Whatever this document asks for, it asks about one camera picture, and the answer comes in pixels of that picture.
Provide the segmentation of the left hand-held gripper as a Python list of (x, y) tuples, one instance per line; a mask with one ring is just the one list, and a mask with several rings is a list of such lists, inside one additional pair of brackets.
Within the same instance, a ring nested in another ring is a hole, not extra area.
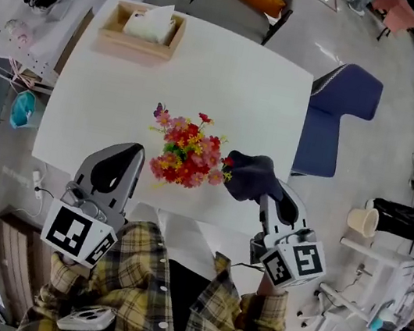
[(94, 268), (127, 224), (125, 205), (133, 197), (144, 162), (144, 146), (135, 142), (89, 155), (75, 183), (68, 183), (64, 195), (52, 200), (41, 240), (67, 260)]

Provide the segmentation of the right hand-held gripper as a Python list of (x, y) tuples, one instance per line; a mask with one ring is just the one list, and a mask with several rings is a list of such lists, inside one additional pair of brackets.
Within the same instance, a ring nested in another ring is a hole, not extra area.
[(279, 185), (279, 201), (265, 194), (259, 199), (263, 232), (250, 240), (249, 253), (251, 264), (263, 267), (273, 287), (285, 289), (324, 276), (326, 262), (323, 244), (306, 228), (304, 202), (285, 182), (279, 180)]

